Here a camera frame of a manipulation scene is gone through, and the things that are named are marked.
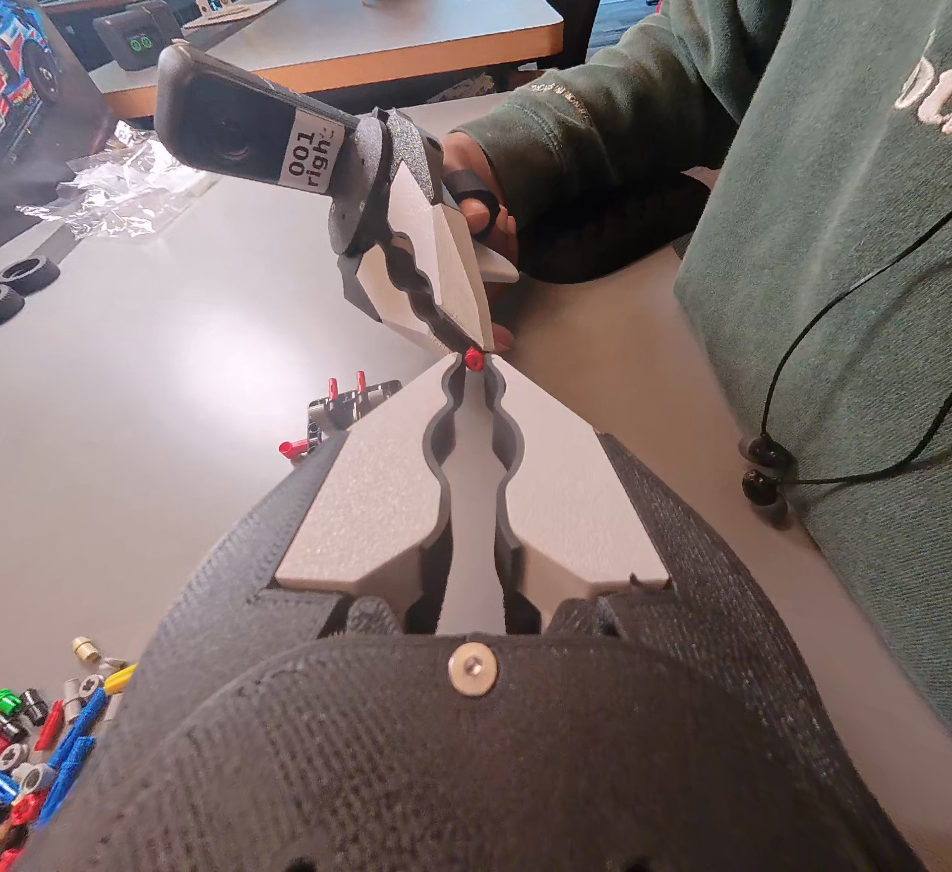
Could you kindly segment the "empty clear plastic wrap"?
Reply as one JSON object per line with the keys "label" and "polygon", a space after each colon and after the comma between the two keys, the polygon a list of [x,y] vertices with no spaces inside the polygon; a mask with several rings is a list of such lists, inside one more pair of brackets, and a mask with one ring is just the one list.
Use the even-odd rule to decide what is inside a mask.
{"label": "empty clear plastic wrap", "polygon": [[103,151],[67,165],[74,177],[58,186],[55,199],[15,209],[65,225],[78,239],[156,236],[220,178],[181,164],[153,130],[125,123]]}

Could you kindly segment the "person's right hand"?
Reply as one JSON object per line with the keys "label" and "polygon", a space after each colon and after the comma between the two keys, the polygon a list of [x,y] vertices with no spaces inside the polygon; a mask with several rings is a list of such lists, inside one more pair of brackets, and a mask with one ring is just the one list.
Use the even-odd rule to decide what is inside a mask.
{"label": "person's right hand", "polygon": [[[482,148],[462,131],[447,134],[442,140],[442,145],[445,171],[448,173],[463,169],[472,171],[480,178],[481,187],[490,190],[500,203],[499,214],[486,238],[485,245],[516,266],[519,262],[517,223],[508,213],[505,192]],[[464,199],[459,207],[468,221],[472,234],[477,234],[487,227],[489,209],[480,200]],[[491,310],[495,312],[498,308],[495,304],[506,294],[506,288],[501,283],[489,283],[485,286],[485,292],[491,304]],[[506,352],[514,346],[514,336],[506,327],[494,322],[492,330],[497,352]]]}

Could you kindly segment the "person's right forearm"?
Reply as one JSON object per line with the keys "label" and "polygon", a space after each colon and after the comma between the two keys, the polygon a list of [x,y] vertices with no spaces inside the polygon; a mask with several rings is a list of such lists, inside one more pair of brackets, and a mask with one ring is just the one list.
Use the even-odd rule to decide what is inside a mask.
{"label": "person's right forearm", "polygon": [[724,157],[738,121],[673,27],[664,13],[648,16],[586,64],[549,70],[454,129],[474,143],[516,223]]}

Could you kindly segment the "lego car set box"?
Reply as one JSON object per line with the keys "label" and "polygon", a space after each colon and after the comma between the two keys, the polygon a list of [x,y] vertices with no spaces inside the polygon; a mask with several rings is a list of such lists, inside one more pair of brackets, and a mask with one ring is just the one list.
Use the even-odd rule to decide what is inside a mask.
{"label": "lego car set box", "polygon": [[91,155],[115,118],[38,0],[1,0],[1,163],[37,171]]}

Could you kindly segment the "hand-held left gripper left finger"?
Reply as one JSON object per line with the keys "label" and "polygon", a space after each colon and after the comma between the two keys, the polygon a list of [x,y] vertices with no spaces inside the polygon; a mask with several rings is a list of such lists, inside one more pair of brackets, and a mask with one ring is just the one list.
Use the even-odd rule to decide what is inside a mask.
{"label": "hand-held left gripper left finger", "polygon": [[275,574],[282,589],[383,599],[435,630],[452,561],[450,489],[463,358],[449,355],[349,429]]}

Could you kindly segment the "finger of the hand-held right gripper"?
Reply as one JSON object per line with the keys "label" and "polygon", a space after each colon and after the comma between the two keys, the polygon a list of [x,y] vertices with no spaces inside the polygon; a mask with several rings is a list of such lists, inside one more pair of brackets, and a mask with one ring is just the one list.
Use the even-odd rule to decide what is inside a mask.
{"label": "finger of the hand-held right gripper", "polygon": [[391,282],[383,247],[373,247],[363,254],[357,269],[357,281],[384,326],[437,355],[451,352],[445,343],[434,336],[429,326],[415,315],[410,296]]}
{"label": "finger of the hand-held right gripper", "polygon": [[488,303],[466,221],[460,211],[427,199],[411,168],[400,162],[390,184],[387,223],[410,244],[422,276],[424,317],[454,350],[493,347]]}

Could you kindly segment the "black lego frame assembly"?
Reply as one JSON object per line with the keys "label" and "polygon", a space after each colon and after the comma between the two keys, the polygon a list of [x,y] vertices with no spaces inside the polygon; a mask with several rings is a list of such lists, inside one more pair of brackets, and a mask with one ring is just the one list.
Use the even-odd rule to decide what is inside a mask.
{"label": "black lego frame assembly", "polygon": [[362,370],[356,373],[355,386],[351,390],[340,389],[337,379],[330,378],[327,396],[314,400],[307,407],[304,437],[283,441],[279,444],[279,453],[293,464],[300,463],[331,436],[347,431],[401,389],[398,378],[368,382]]}

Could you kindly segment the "pile of small lego pieces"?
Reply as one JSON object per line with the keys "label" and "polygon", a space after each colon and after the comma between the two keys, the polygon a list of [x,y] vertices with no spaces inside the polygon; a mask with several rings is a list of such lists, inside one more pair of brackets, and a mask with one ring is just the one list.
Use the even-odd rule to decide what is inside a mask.
{"label": "pile of small lego pieces", "polygon": [[1,869],[14,870],[30,833],[46,826],[114,720],[136,665],[89,638],[71,650],[83,668],[47,701],[38,689],[1,691]]}

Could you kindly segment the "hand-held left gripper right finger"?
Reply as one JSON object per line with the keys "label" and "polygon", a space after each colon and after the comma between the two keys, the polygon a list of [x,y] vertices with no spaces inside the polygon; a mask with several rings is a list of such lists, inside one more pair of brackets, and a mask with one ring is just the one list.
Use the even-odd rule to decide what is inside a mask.
{"label": "hand-held left gripper right finger", "polygon": [[669,572],[608,452],[616,441],[496,356],[483,367],[496,493],[494,557],[507,627],[544,627],[565,601]]}

